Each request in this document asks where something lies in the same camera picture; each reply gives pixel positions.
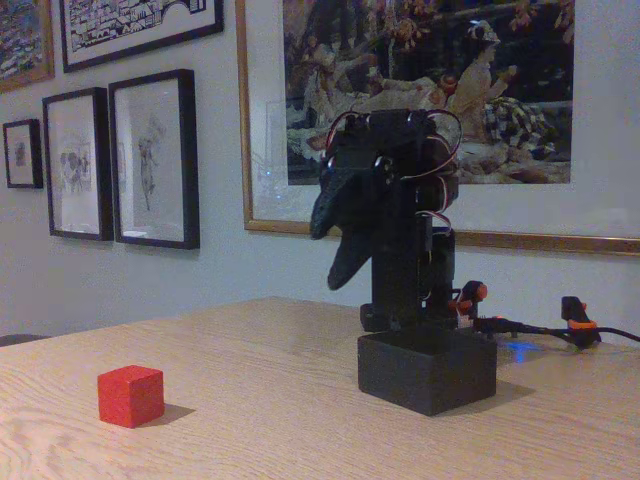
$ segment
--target wooden table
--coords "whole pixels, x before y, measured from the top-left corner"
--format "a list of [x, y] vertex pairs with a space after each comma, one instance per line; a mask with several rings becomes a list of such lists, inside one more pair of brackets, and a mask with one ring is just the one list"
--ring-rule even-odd
[[[505, 339], [497, 396], [428, 418], [358, 390], [359, 335], [266, 299], [0, 349], [0, 478], [640, 478], [640, 350]], [[169, 404], [135, 430], [97, 411], [129, 364]]]

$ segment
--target painting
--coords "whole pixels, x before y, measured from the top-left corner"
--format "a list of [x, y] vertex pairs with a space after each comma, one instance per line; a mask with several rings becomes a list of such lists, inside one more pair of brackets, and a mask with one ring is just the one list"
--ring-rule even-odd
[[42, 102], [51, 235], [112, 240], [107, 90]]
[[5, 123], [4, 156], [8, 188], [42, 188], [40, 122]]
[[448, 210], [459, 244], [640, 253], [635, 2], [237, 0], [236, 11], [246, 229], [309, 234], [337, 112], [438, 105], [466, 127]]
[[290, 184], [338, 114], [397, 108], [460, 118], [463, 184], [569, 183], [573, 1], [283, 2]]
[[114, 83], [109, 95], [116, 241], [198, 248], [193, 72]]
[[0, 93], [53, 78], [49, 0], [0, 0]]
[[222, 0], [60, 0], [64, 71], [221, 32]]

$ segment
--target blue light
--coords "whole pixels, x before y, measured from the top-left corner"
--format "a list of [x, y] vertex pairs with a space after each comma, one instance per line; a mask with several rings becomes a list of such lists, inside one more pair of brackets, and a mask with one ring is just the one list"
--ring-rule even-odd
[[527, 361], [527, 352], [540, 352], [542, 349], [533, 343], [508, 342], [504, 344], [509, 350], [515, 351], [516, 363], [524, 363]]

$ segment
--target wooden block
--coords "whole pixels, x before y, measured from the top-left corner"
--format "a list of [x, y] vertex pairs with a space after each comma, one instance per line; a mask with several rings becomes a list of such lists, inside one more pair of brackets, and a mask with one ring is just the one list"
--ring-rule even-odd
[[98, 376], [100, 420], [135, 428], [164, 415], [163, 374], [131, 365]]

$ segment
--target sketch drawing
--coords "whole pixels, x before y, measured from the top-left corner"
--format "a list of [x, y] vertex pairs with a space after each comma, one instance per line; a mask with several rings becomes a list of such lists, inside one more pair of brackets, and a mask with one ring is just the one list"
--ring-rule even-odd
[[166, 127], [160, 123], [155, 115], [149, 117], [149, 124], [144, 136], [138, 140], [138, 151], [140, 152], [140, 173], [142, 178], [142, 191], [147, 204], [147, 211], [151, 211], [151, 195], [156, 187], [153, 181], [153, 169], [158, 167], [154, 150], [162, 142], [166, 134]]
[[90, 148], [91, 144], [79, 136], [72, 136], [62, 144], [58, 165], [65, 192], [91, 191]]
[[0, 80], [42, 63], [43, 39], [37, 0], [0, 0]]
[[74, 52], [142, 30], [158, 27], [172, 7], [191, 15], [206, 10], [206, 0], [70, 0]]
[[289, 184], [334, 119], [446, 109], [462, 183], [568, 183], [575, 0], [282, 0]]
[[27, 160], [27, 148], [25, 147], [24, 142], [18, 142], [18, 145], [16, 145], [15, 155], [16, 167], [24, 167]]

